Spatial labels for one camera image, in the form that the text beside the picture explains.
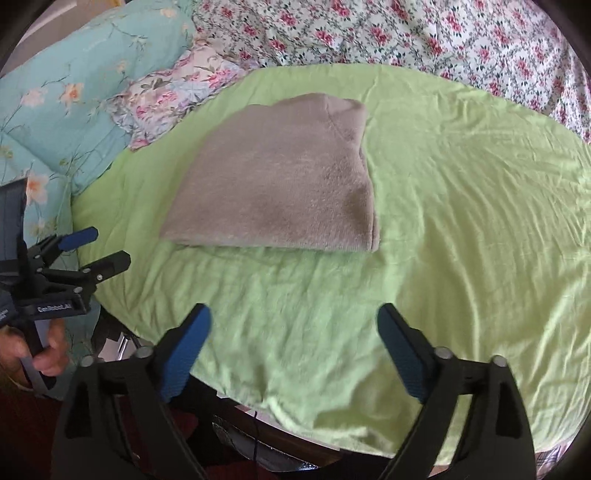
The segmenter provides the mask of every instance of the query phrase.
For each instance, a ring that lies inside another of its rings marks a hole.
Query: pink flower print
[[[178,95],[176,92],[173,92],[172,90],[165,90],[160,94],[160,96],[158,97],[158,100],[156,100],[156,104],[157,105],[166,105],[170,102],[174,102],[177,98],[178,98]]]
[[[281,14],[281,21],[289,27],[293,27],[297,23],[296,18],[288,12]]]
[[[35,175],[35,172],[29,170],[27,173],[27,205],[32,204],[32,202],[38,205],[47,203],[46,185],[48,182],[49,177],[44,173]]]
[[[491,52],[488,50],[488,48],[482,47],[480,50],[478,50],[478,55],[482,61],[488,61],[491,57]]]
[[[234,12],[228,7],[222,7],[222,15],[226,18],[232,18],[234,16]]]
[[[174,68],[178,69],[179,67],[184,67],[191,63],[193,56],[190,53],[187,53],[186,55],[186,57],[183,56],[177,60],[177,63],[174,64]]]
[[[554,90],[559,96],[564,92],[564,83],[562,79],[556,78],[552,82],[552,90]]]
[[[115,70],[117,70],[117,73],[124,73],[126,68],[127,62],[125,60],[121,60],[115,67]]]
[[[538,61],[544,61],[544,51],[542,50],[542,47],[540,47],[539,45],[536,45],[534,47],[534,53],[535,53],[535,58],[537,58]]]
[[[536,112],[540,111],[540,100],[537,97],[530,100],[530,108]]]
[[[59,101],[66,106],[66,111],[70,112],[72,103],[80,101],[82,96],[82,89],[84,83],[68,83],[64,89],[64,93],[61,94]]]
[[[161,8],[160,15],[166,18],[174,18],[177,16],[177,11],[174,8]]]
[[[45,102],[46,93],[46,88],[32,88],[21,97],[21,105],[30,108],[35,108],[36,106],[43,105],[43,103]]]
[[[427,43],[429,44],[429,47],[431,47],[431,52],[434,55],[441,55],[443,53],[443,48],[441,47],[441,45],[439,44],[439,41],[436,38],[429,37],[429,40],[427,40]]]
[[[389,42],[389,40],[392,40],[392,35],[385,34],[380,27],[371,27],[369,31],[373,35],[375,41],[380,46],[386,45],[386,43]]]
[[[275,38],[269,40],[269,45],[275,50],[285,51],[285,45]]]
[[[207,81],[209,82],[210,88],[217,89],[223,86],[231,77],[232,71],[225,69],[219,70],[216,73],[212,73],[209,77],[207,77]]]
[[[244,25],[244,33],[250,35],[251,37],[256,37],[256,28],[251,25]]]
[[[400,5],[400,2],[398,0],[392,0],[390,8],[394,10],[394,13],[398,15],[398,18],[400,20],[408,22],[408,12]]]
[[[346,7],[343,7],[342,0],[333,0],[332,10],[337,12],[340,17],[348,17],[351,14],[351,10],[349,10]]]
[[[509,44],[509,37],[507,37],[507,34],[500,25],[495,26],[494,35],[496,36],[496,39],[499,41],[499,43],[504,47]]]
[[[145,138],[134,138],[129,144],[131,151],[138,150],[139,148],[146,147],[150,144]]]
[[[316,30],[316,38],[318,38],[322,43],[324,43],[327,46],[331,46],[332,45],[332,35],[326,33],[324,30]]]
[[[519,10],[513,10],[511,12],[511,14],[513,15],[513,18],[515,18],[515,20],[517,20],[517,23],[519,24],[520,27],[525,26],[525,20],[523,20],[523,17],[521,16],[521,12],[519,12]]]
[[[558,112],[558,121],[566,125],[566,108],[563,106],[560,107],[560,111]]]
[[[201,72],[196,71],[196,72],[192,73],[191,75],[189,75],[188,77],[185,77],[185,79],[189,82],[199,82],[201,80]]]
[[[135,109],[135,116],[140,120],[145,118],[146,113],[148,113],[148,109],[144,105],[138,105],[138,107]]]
[[[579,108],[581,109],[581,113],[589,112],[589,106],[587,105],[587,99],[585,95],[579,96]]]
[[[456,18],[455,13],[449,12],[447,14],[446,21],[447,21],[447,23],[450,24],[450,26],[454,32],[459,33],[462,31],[462,26],[457,22],[457,18]]]
[[[517,60],[517,68],[523,78],[529,79],[531,77],[531,71],[527,67],[527,63],[525,63],[524,59]]]
[[[488,84],[488,91],[491,92],[495,97],[501,96],[501,89],[499,88],[499,82],[493,80]]]

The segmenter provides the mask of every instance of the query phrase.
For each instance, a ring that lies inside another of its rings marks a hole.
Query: pillow
[[[244,77],[246,70],[221,56],[207,41],[196,40],[172,69],[131,83],[106,102],[113,121],[132,135],[137,150],[158,140],[191,109]]]
[[[194,31],[173,0],[108,10],[0,79],[0,131],[71,178],[79,194],[129,143],[104,101],[172,66]]]

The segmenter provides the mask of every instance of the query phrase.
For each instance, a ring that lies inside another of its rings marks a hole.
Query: finger
[[[22,334],[18,330],[9,327],[1,330],[0,352],[5,358],[24,358],[31,355]]]
[[[47,332],[47,341],[49,346],[65,353],[68,350],[66,342],[66,322],[64,319],[53,319],[49,324]]]
[[[33,357],[33,366],[40,372],[57,365],[64,354],[55,348],[46,348],[40,354]]]
[[[63,356],[59,359],[57,364],[45,370],[41,370],[41,373],[46,377],[57,377],[58,375],[61,375],[64,372],[64,370],[68,366],[68,363],[70,363],[68,357]]]

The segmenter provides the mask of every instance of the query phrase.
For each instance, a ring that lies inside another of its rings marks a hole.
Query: wrinkled fabric
[[[0,79],[0,132],[79,194],[129,143],[105,100],[132,79],[170,68],[194,31],[171,0],[106,11]]]
[[[487,90],[591,141],[591,82],[532,0],[203,0],[197,33],[263,66],[381,63]]]
[[[363,102],[379,250],[182,247],[160,228],[196,151],[246,105],[309,92]],[[123,152],[73,204],[124,249],[101,303],[156,342],[195,303],[212,331],[192,373],[286,429],[391,455],[418,412],[376,331],[392,302],[432,345],[509,361],[536,451],[571,438],[591,400],[591,147],[547,116],[409,69],[260,69],[158,142]],[[449,463],[462,398],[439,458]]]
[[[131,134],[137,150],[158,140],[188,112],[246,75],[246,70],[196,41],[172,68],[150,73],[110,98],[105,109]]]

